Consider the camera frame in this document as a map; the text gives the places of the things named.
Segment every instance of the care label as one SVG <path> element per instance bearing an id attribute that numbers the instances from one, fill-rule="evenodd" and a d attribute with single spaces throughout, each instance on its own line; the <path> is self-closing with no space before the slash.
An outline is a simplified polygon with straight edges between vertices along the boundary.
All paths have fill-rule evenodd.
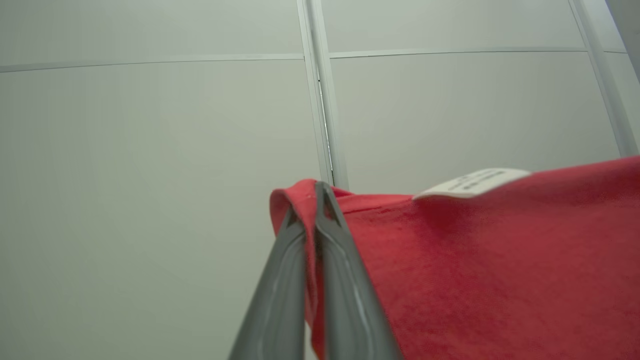
<path id="1" fill-rule="evenodd" d="M 413 199 L 434 195 L 467 199 L 529 175 L 531 173 L 528 171 L 514 168 L 486 168 L 424 190 Z"/>

